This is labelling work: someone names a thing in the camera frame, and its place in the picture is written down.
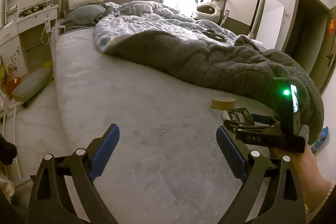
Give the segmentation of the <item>person's right hand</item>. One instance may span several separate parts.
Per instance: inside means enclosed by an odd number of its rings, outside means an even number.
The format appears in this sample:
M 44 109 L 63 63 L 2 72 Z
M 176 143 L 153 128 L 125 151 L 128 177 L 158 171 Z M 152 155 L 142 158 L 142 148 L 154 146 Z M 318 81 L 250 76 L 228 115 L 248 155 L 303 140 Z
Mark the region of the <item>person's right hand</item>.
M 331 181 L 322 176 L 316 159 L 308 145 L 304 153 L 293 153 L 279 148 L 273 148 L 277 157 L 289 156 L 299 179 L 303 200 L 310 211 L 313 211 L 325 199 Z

